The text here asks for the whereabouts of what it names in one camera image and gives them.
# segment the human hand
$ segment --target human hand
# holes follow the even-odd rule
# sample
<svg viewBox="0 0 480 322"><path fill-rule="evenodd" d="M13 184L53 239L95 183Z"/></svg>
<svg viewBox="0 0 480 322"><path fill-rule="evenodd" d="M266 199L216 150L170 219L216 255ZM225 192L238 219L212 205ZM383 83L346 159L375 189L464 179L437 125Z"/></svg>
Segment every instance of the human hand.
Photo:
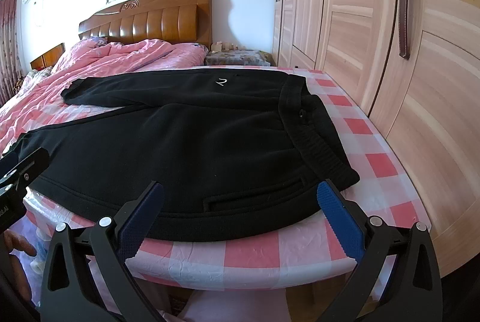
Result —
<svg viewBox="0 0 480 322"><path fill-rule="evenodd" d="M20 252L25 252L32 257L37 255L34 246L28 242L24 236L21 236L14 231L6 230L3 233L3 237L5 238L5 247L7 248L8 253L11 253L15 249ZM23 270L20 260L17 256L10 254L10 264L13 269L17 291L23 299L30 302L32 300L32 289L30 288L30 284L28 284L27 275Z"/></svg>

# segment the plastic tablecloth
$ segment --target plastic tablecloth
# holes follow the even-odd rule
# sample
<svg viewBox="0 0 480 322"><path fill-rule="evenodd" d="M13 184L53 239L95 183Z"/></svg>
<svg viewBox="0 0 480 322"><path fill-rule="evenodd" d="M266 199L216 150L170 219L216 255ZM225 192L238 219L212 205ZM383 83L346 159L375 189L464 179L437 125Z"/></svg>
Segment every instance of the plastic tablecloth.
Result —
<svg viewBox="0 0 480 322"><path fill-rule="evenodd" d="M283 70L306 77L310 93L325 104L350 164L360 175L360 182L343 192L345 198L356 201L368 216L378 215L389 225L409 228L422 221L430 229L408 175L362 110L327 74ZM45 239L52 236L58 222L72 228L93 224L34 190L28 192L25 203L27 217ZM126 264L136 277L209 290L290 287L347 273L355 267L321 211L287 228L240 240L191 243L146 239ZM393 259L387 259L374 290L376 297L385 287L392 265Z"/></svg>

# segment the blue gripper pad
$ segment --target blue gripper pad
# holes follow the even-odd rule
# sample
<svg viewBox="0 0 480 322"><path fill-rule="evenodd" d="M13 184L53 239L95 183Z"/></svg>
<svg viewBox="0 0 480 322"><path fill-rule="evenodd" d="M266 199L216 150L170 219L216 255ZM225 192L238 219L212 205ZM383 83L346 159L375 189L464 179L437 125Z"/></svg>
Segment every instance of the blue gripper pad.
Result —
<svg viewBox="0 0 480 322"><path fill-rule="evenodd" d="M363 232L326 181L318 185L317 202L345 254L359 264L365 254Z"/></svg>
<svg viewBox="0 0 480 322"><path fill-rule="evenodd" d="M148 230L150 230L153 222L157 219L163 207L164 199L163 186L159 183L154 183L138 203L135 211L125 221L117 237L118 247L116 254L120 261L135 257Z"/></svg>
<svg viewBox="0 0 480 322"><path fill-rule="evenodd" d="M0 178L3 178L8 172L18 165L18 155L16 152L10 152L0 159Z"/></svg>

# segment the floral curtain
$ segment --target floral curtain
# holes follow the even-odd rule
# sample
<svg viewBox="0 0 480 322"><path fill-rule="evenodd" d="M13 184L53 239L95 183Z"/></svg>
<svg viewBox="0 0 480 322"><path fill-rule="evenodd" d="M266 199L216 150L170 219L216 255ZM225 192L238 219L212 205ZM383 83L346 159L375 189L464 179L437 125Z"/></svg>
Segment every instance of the floral curtain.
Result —
<svg viewBox="0 0 480 322"><path fill-rule="evenodd" d="M17 0L0 0L0 106L14 95L22 76L17 45Z"/></svg>

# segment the black pants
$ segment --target black pants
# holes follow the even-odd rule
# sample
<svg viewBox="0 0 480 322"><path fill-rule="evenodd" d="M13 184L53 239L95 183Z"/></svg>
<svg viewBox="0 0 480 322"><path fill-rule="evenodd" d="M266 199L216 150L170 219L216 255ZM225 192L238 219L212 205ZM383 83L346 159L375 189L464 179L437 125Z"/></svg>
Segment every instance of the black pants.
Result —
<svg viewBox="0 0 480 322"><path fill-rule="evenodd" d="M96 221L150 181L166 201L149 236L218 241L296 223L316 211L316 187L359 180L305 78L269 70L164 70L79 79L67 104L121 109L33 130L50 167L32 187Z"/></svg>

